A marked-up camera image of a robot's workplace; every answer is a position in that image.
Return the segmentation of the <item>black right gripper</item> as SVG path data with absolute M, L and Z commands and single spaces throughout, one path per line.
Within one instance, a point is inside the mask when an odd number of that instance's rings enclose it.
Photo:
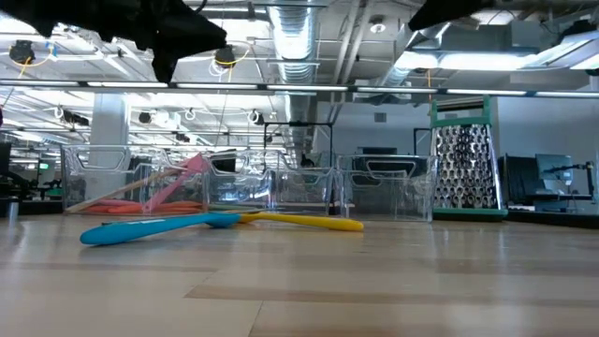
M 409 21 L 408 26 L 412 31 L 418 31 L 471 16 L 495 5 L 496 0 L 427 0 Z

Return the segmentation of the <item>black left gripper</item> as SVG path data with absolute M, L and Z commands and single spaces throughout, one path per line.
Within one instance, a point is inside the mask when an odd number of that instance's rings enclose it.
M 182 1 L 94 0 L 88 9 L 91 29 L 103 41 L 125 38 L 153 51 L 160 82 L 171 82 L 179 59 L 226 46 L 226 31 Z

